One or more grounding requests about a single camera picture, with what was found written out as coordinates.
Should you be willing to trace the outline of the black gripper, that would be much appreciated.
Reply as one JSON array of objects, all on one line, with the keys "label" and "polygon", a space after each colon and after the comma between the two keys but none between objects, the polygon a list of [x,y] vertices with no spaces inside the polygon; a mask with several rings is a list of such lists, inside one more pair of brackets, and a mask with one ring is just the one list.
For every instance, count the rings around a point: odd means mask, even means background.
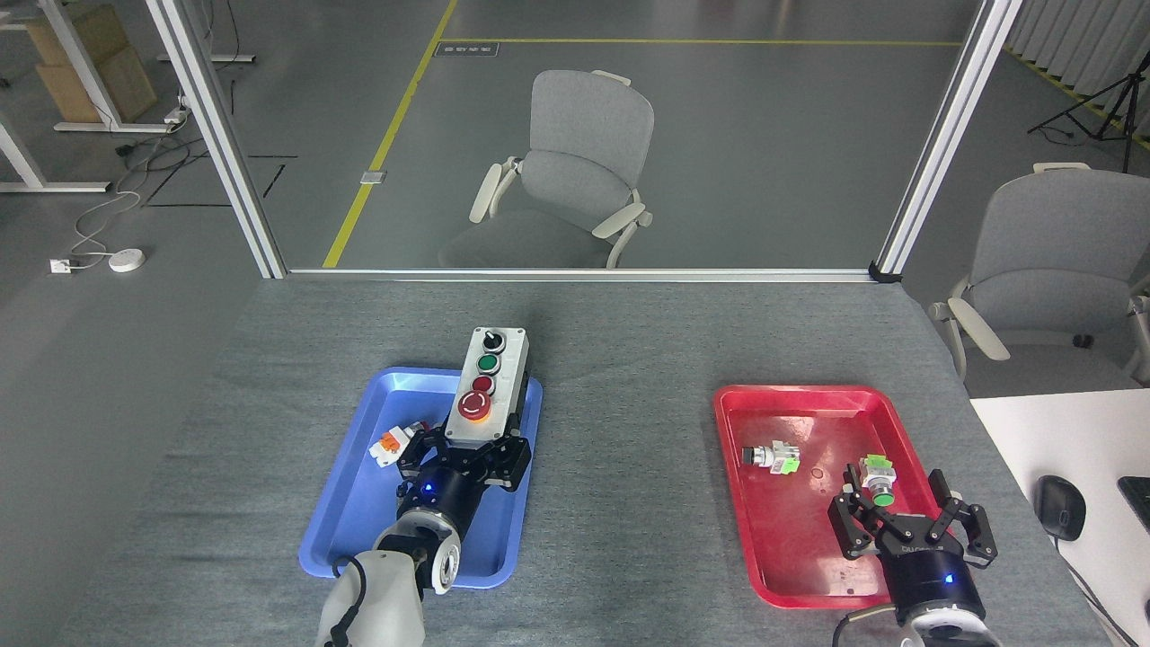
[{"label": "black gripper", "polygon": [[[437,457],[424,463],[431,450]],[[486,450],[483,459],[480,450],[448,449],[444,428],[413,428],[397,462],[401,476],[416,475],[400,500],[400,513],[416,508],[440,513],[457,534],[467,534],[488,487],[516,492],[532,457],[529,439],[522,437],[494,439]]]},{"label": "black gripper", "polygon": [[[859,468],[846,465],[845,484],[831,496],[828,518],[846,560],[879,553],[899,625],[936,607],[959,607],[983,619],[986,607],[966,563],[986,569],[998,556],[986,508],[966,503],[950,488],[941,468],[931,470],[931,495],[940,508],[931,524],[931,542],[920,537],[902,542],[891,513],[862,487]],[[963,525],[965,552],[948,533],[953,519]]]}]

